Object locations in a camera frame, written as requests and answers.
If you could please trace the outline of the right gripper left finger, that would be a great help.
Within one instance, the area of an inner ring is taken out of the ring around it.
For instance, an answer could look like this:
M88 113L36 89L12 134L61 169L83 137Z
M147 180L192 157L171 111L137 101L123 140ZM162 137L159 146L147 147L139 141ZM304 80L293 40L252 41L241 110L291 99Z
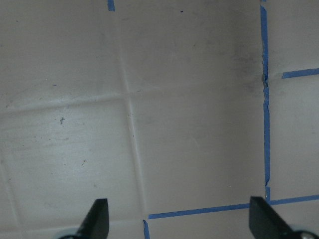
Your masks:
M96 199L76 233L60 239L106 239L109 228L108 199Z

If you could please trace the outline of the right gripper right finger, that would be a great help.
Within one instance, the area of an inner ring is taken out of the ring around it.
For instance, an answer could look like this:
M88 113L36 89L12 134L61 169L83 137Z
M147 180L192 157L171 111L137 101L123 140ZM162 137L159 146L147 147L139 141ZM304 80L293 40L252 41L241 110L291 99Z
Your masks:
M250 197L249 229L255 239L317 239L309 231L293 230L262 197Z

